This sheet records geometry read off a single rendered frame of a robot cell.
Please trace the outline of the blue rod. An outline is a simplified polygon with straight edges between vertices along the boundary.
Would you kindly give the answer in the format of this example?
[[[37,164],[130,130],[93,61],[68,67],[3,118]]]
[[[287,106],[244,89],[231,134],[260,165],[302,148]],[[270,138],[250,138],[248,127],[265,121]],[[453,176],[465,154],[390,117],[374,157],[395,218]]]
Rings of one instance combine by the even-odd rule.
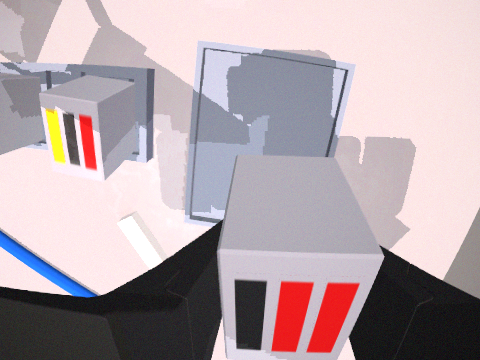
[[[21,247],[20,244],[17,244],[15,240],[12,240],[11,237],[1,231],[0,247],[11,253],[16,259],[19,259],[21,263],[28,265],[33,271],[36,271],[39,275],[45,277],[45,279],[52,281],[53,284],[59,285],[60,288],[63,288],[64,291],[71,293],[73,296],[99,296],[89,291],[88,288],[83,287],[83,285],[76,283],[71,277],[65,276],[59,269],[53,268],[47,261],[41,260],[39,256],[33,255],[28,249]]]

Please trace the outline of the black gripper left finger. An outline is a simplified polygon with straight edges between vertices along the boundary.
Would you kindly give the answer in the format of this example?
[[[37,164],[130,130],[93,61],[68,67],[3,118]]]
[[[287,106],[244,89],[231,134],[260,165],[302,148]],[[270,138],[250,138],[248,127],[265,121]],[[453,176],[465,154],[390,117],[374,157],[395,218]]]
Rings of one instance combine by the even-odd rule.
[[[0,360],[212,360],[223,221],[105,295],[0,287]]]

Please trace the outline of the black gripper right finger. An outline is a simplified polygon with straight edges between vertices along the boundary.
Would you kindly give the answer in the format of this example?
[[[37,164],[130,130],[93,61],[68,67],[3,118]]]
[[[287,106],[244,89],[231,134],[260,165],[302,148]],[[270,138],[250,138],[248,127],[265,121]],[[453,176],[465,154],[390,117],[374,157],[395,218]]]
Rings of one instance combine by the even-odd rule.
[[[355,360],[480,360],[480,299],[380,248],[348,336]]]

